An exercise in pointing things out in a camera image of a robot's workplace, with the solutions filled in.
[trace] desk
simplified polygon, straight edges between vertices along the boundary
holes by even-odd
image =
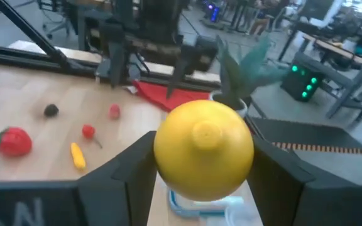
[[[353,56],[353,53],[347,50],[343,50],[342,48],[339,48],[337,46],[334,46],[332,43],[328,43],[327,41],[317,40],[315,37],[303,34],[304,42],[302,43],[299,51],[304,52],[307,48],[307,45],[310,41],[314,41],[319,46],[333,51],[334,53],[340,54],[344,57],[352,58],[354,62],[362,64],[362,57],[361,56]],[[348,87],[345,87],[344,92],[342,93],[340,98],[337,98],[336,102],[332,105],[332,107],[329,109],[329,111],[326,113],[326,116],[328,118],[331,118],[342,106],[347,104],[347,102],[350,100],[351,95],[354,94],[354,92],[362,86],[362,69],[358,72],[357,76],[351,81],[351,84]]]
[[[38,51],[27,42],[11,47]],[[96,60],[87,52],[61,48],[69,58]],[[121,118],[110,121],[107,110],[113,102],[121,106]],[[47,104],[57,104],[59,116],[46,120],[42,114]],[[33,140],[33,152],[18,159],[0,156],[0,180],[74,180],[84,174],[73,166],[70,143],[83,149],[87,170],[92,171],[115,157],[146,132],[156,130],[166,113],[109,85],[99,85],[87,78],[0,66],[0,130],[6,126],[23,127]],[[103,145],[82,139],[83,124],[96,127]],[[149,226],[198,226],[199,220],[176,216],[167,205],[167,187],[158,176],[153,192]]]

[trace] yellow lemon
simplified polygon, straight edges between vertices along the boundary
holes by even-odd
[[[234,192],[246,179],[254,146],[244,120],[211,100],[182,104],[157,130],[158,171],[178,194],[212,201]]]

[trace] toy banana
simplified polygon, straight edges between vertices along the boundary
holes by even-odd
[[[86,161],[80,147],[76,143],[72,143],[70,144],[70,152],[72,153],[75,167],[78,170],[84,170],[86,168]]]

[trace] office floor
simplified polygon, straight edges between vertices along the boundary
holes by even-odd
[[[41,26],[43,21],[48,20],[41,11],[38,10],[36,3],[24,4],[28,2],[27,0],[9,0],[9,2],[13,6],[24,5],[19,6],[16,10],[44,35]],[[48,13],[48,15],[54,20],[61,20],[59,16],[54,14]],[[234,56],[237,55],[238,48],[241,48],[242,53],[246,53],[256,44],[253,38],[206,28],[199,22],[202,15],[199,11],[185,11],[184,15],[189,19],[200,35],[213,38],[216,35],[219,35],[224,40],[227,40],[231,53]],[[181,17],[180,31],[185,35],[185,41],[193,41],[197,36],[193,27],[189,25],[185,18]],[[275,41],[276,46],[270,50],[268,56],[270,58],[276,58],[280,53],[287,36],[283,33],[272,33],[271,38]],[[8,46],[17,40],[30,41],[25,34],[10,22],[10,20],[3,14],[0,14],[0,46]],[[71,33],[67,38],[64,31],[59,31],[54,34],[52,43],[55,46],[76,49],[77,37]],[[285,59],[291,59],[295,50],[296,48],[291,47],[288,50]],[[218,70],[219,65],[215,63],[212,66],[211,71],[217,73]],[[326,119],[326,111],[330,108],[334,99],[330,98],[323,91],[317,91],[309,103],[303,104],[294,101],[287,93],[280,89],[278,84],[276,84],[258,89],[254,94],[254,99],[269,118],[343,127],[349,131],[353,137],[362,142],[362,122],[358,125],[352,125],[351,123],[353,118],[358,114],[358,110],[342,109],[332,119]],[[355,183],[362,184],[362,156],[360,155],[299,152],[299,156],[331,173],[337,174]]]

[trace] toy tomato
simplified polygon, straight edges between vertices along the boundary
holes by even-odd
[[[108,116],[110,119],[118,119],[120,115],[119,106],[117,104],[112,104]]]
[[[96,133],[96,129],[90,125],[83,125],[82,127],[82,134],[87,139],[92,139],[94,134]]]
[[[31,151],[31,138],[22,128],[8,127],[0,132],[0,153],[22,156]]]

